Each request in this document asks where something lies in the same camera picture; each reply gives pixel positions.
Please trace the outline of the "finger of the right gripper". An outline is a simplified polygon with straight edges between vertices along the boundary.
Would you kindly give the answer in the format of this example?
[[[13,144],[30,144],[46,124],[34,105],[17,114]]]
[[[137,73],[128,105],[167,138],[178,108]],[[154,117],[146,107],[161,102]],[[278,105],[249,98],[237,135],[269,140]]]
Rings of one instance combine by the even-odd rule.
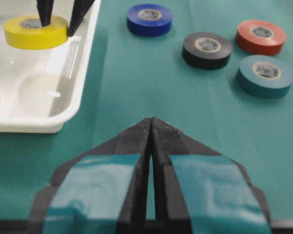
[[[69,37],[74,36],[94,1],[95,0],[74,0],[72,16],[67,30],[67,35]]]
[[[48,26],[51,21],[54,0],[37,0],[37,10],[42,26]]]

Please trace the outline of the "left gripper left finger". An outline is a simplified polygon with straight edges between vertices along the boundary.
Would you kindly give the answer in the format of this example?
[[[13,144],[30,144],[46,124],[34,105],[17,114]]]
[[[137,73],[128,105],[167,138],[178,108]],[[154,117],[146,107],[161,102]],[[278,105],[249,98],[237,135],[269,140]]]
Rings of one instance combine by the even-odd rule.
[[[140,234],[146,220],[151,120],[60,165],[34,199],[31,234]]]

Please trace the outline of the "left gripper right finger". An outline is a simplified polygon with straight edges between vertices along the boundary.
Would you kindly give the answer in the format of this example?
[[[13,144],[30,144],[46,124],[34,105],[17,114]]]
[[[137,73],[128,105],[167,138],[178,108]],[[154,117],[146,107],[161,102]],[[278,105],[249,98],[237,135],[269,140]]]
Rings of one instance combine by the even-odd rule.
[[[243,165],[153,117],[156,219],[167,234],[269,234],[265,194]]]

